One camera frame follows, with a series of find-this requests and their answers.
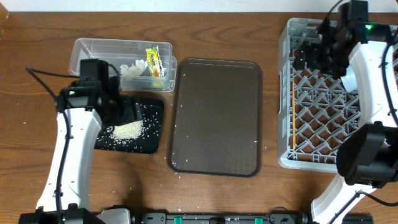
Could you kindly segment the wooden chopstick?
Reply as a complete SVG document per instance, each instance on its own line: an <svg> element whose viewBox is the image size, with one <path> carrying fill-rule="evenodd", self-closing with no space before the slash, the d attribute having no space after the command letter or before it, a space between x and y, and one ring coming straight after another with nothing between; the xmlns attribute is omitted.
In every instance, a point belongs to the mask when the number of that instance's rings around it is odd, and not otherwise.
<svg viewBox="0 0 398 224"><path fill-rule="evenodd" d="M296 125L295 125L295 82L292 80L292 149L296 150Z"/></svg>

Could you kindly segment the white tissue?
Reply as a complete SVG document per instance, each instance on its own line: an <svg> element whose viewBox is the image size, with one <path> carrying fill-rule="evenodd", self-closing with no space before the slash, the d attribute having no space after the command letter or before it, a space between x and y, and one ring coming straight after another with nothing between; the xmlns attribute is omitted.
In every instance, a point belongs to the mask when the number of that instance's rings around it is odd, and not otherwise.
<svg viewBox="0 0 398 224"><path fill-rule="evenodd" d="M147 62L144 60L136 60L130 66L122 64L120 66L120 74L125 77L140 76L144 73L147 68Z"/></svg>

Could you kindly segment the yellow green snack wrapper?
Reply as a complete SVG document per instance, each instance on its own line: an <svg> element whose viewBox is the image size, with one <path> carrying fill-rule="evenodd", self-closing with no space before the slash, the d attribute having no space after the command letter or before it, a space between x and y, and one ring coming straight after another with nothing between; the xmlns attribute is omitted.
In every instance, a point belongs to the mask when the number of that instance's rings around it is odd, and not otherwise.
<svg viewBox="0 0 398 224"><path fill-rule="evenodd" d="M159 47L150 47L146 49L147 66L152 77L163 77L162 61L159 54Z"/></svg>

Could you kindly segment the light blue rice bowl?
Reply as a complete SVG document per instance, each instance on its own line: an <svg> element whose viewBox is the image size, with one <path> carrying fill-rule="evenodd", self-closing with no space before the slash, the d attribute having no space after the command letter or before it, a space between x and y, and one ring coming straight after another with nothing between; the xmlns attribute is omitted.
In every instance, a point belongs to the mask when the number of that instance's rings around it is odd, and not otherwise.
<svg viewBox="0 0 398 224"><path fill-rule="evenodd" d="M358 89L354 70L351 65L346 68L346 74L340 77L344 89L351 93Z"/></svg>

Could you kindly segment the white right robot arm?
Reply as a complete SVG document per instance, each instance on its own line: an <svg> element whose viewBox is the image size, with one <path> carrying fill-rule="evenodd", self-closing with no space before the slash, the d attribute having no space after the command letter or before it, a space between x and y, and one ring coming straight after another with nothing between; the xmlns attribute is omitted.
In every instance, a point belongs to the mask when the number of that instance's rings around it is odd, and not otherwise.
<svg viewBox="0 0 398 224"><path fill-rule="evenodd" d="M320 42L300 44L294 68L319 70L335 78L354 75L359 127L338 148L337 173L310 206L312 223L341 223L364 197L397 181L397 31L369 20L367 1L338 1L338 22L325 17Z"/></svg>

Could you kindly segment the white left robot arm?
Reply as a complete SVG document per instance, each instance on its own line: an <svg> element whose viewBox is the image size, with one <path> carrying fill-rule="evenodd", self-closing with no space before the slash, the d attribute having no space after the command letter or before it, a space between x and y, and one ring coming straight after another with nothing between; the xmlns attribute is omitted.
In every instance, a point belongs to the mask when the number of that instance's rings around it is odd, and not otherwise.
<svg viewBox="0 0 398 224"><path fill-rule="evenodd" d="M51 92L57 110L57 140L49 177L35 212L19 223L132 223L129 208L112 206L99 214L90 210L90 172L96 139L103 128L142 120L139 100L121 96L120 73L97 58L80 62L77 80Z"/></svg>

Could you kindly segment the clear plastic waste bin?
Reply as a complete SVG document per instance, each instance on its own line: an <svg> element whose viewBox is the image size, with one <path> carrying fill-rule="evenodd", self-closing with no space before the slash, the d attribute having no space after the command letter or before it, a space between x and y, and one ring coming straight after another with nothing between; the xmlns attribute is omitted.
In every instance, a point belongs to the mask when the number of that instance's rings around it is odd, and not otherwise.
<svg viewBox="0 0 398 224"><path fill-rule="evenodd" d="M130 66L136 60L147 61L146 49L155 46L159 47L163 77L152 77L148 67L140 76L125 77L120 74L122 64ZM172 51L172 44L168 42L79 38L72 50L69 72L79 76L80 60L98 58L115 66L109 69L109 74L120 74L120 89L123 91L172 92L177 73L177 59L172 55Z"/></svg>

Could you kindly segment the grey dishwasher rack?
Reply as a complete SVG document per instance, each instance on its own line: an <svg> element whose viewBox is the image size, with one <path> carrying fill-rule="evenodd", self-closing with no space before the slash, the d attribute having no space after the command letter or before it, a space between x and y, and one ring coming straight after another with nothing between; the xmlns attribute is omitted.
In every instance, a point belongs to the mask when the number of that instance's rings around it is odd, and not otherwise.
<svg viewBox="0 0 398 224"><path fill-rule="evenodd" d="M288 169L336 172L339 146L359 127L358 91L348 93L340 78L293 67L300 44L320 42L323 20L291 18L279 38L280 105L278 162ZM295 82L296 150L292 149L292 80Z"/></svg>

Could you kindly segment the pile of white rice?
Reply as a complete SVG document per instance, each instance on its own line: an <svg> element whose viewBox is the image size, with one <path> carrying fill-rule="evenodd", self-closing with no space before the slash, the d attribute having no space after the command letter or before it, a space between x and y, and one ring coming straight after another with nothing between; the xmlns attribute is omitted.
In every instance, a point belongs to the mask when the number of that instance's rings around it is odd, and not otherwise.
<svg viewBox="0 0 398 224"><path fill-rule="evenodd" d="M121 126L115 126L111 133L111 138L117 141L121 141L123 139L137 139L142 134L143 125L143 120L141 120Z"/></svg>

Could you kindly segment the black plastic tray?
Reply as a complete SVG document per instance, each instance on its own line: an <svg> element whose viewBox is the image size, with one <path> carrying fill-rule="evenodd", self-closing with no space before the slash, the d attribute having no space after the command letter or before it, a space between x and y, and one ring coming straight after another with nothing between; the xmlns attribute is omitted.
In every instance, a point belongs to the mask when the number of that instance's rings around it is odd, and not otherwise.
<svg viewBox="0 0 398 224"><path fill-rule="evenodd" d="M111 138L114 126L110 126L99 132L95 149L141 154L156 152L162 130L164 103L158 99L143 98L140 100L140 105L144 125L142 134L137 139L114 140Z"/></svg>

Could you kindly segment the brown serving tray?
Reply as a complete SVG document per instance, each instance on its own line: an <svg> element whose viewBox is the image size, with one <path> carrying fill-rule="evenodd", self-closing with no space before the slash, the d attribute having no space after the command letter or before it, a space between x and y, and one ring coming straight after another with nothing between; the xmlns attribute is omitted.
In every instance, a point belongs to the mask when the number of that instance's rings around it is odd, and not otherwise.
<svg viewBox="0 0 398 224"><path fill-rule="evenodd" d="M253 177L261 169L262 70L188 58L178 67L167 163L175 172Z"/></svg>

